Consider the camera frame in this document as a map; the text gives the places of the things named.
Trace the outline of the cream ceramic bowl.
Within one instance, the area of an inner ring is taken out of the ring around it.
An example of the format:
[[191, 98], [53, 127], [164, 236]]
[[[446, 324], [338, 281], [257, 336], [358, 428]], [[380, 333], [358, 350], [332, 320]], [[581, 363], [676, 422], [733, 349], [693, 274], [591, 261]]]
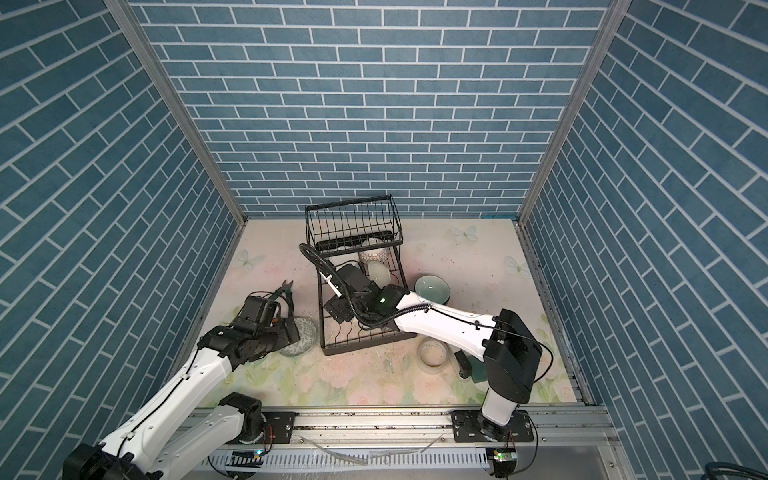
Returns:
[[380, 261], [369, 261], [366, 263], [368, 278], [379, 288], [384, 288], [391, 284], [391, 273], [389, 268]]

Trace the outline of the green rimmed striped bowl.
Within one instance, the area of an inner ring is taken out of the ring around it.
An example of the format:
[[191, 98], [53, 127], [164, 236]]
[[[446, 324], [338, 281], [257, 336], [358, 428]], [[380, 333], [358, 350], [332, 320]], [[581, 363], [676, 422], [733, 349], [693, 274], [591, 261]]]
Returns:
[[311, 350], [319, 338], [318, 327], [314, 320], [306, 317], [295, 317], [299, 340], [279, 351], [284, 357], [298, 357]]

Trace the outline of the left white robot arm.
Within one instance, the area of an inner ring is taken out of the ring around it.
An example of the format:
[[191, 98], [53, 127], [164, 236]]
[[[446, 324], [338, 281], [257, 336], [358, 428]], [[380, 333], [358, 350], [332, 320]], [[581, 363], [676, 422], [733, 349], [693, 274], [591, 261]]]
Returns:
[[65, 479], [180, 479], [235, 442], [270, 451], [275, 428], [260, 400], [230, 393], [195, 427], [177, 432], [197, 405], [239, 366], [299, 342], [290, 284], [249, 294], [235, 318], [198, 340], [191, 356], [133, 416], [64, 460]]

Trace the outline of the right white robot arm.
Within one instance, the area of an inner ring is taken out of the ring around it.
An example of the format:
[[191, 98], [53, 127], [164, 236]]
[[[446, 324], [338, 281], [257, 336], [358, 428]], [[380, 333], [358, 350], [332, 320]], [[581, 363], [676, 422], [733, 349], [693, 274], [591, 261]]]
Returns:
[[488, 389], [477, 423], [487, 439], [506, 440], [515, 411], [530, 400], [544, 350], [517, 313], [476, 314], [436, 304], [396, 285], [381, 288], [352, 265], [337, 269], [325, 262], [318, 273], [334, 294], [325, 304], [332, 317], [355, 319], [367, 330], [424, 335], [481, 361]]

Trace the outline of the left controller board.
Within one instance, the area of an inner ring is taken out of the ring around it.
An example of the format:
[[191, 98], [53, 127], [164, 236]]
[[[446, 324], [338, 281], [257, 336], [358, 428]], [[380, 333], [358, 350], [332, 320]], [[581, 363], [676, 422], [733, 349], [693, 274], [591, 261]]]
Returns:
[[265, 452], [258, 450], [235, 450], [230, 454], [225, 468], [235, 471], [243, 468], [261, 468], [264, 464]]

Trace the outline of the controller board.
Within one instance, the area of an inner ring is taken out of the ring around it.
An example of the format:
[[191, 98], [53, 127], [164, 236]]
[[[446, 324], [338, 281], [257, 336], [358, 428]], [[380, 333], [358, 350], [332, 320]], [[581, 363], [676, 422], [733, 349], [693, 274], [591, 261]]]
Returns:
[[485, 452], [488, 461], [488, 473], [492, 477], [507, 479], [515, 473], [519, 456], [514, 448], [487, 448]]
[[243, 468], [261, 468], [264, 464], [265, 452], [258, 450], [235, 450], [230, 454], [225, 468], [235, 471]]

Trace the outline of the green sponge pad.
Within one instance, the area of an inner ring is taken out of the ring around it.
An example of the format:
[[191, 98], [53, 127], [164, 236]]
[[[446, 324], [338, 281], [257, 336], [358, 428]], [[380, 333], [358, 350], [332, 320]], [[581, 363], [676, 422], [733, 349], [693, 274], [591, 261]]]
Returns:
[[486, 382], [488, 380], [486, 365], [475, 357], [470, 358], [469, 361], [472, 381], [476, 384]]

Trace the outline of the right controller board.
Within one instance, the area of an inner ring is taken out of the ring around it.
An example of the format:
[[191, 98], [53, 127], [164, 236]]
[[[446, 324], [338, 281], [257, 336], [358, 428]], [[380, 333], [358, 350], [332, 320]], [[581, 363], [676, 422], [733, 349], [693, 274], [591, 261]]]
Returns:
[[487, 448], [485, 452], [488, 461], [488, 473], [492, 477], [507, 479], [515, 473], [519, 456], [514, 448]]

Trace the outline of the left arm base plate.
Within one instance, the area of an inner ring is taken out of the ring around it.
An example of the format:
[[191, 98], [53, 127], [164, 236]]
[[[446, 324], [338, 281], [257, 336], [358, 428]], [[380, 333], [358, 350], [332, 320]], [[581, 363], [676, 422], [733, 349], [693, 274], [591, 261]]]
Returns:
[[287, 445], [291, 442], [297, 413], [294, 411], [264, 411], [262, 413], [265, 445]]

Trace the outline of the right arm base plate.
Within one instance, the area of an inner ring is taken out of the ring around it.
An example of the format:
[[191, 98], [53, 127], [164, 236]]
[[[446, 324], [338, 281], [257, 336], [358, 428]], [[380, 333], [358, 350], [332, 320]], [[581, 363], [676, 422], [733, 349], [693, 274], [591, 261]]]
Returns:
[[516, 410], [504, 426], [486, 419], [476, 409], [454, 410], [450, 413], [450, 420], [456, 443], [525, 443], [535, 439], [530, 416], [525, 410]]

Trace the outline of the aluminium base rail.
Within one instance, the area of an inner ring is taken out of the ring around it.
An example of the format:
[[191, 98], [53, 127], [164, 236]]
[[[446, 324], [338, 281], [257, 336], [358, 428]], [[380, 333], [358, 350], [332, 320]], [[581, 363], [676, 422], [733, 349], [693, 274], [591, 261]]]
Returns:
[[[227, 470], [232, 451], [256, 450], [229, 442], [192, 470], [214, 468], [222, 472], [288, 473], [362, 469], [488, 469], [487, 448], [511, 447], [519, 456], [517, 469], [554, 464], [577, 466], [580, 461], [595, 464], [598, 471], [615, 474], [620, 463], [620, 442], [607, 413], [601, 407], [533, 406], [525, 409], [533, 425], [532, 442], [456, 443], [450, 413], [475, 408], [306, 408], [297, 413], [291, 442], [272, 445], [265, 453], [261, 468]], [[178, 428], [179, 434], [195, 427], [213, 410], [193, 412]], [[369, 451], [420, 448], [443, 435], [421, 454], [373, 460], [361, 466], [336, 460], [315, 447], [302, 443], [300, 436], [312, 439], [332, 450], [362, 456]]]

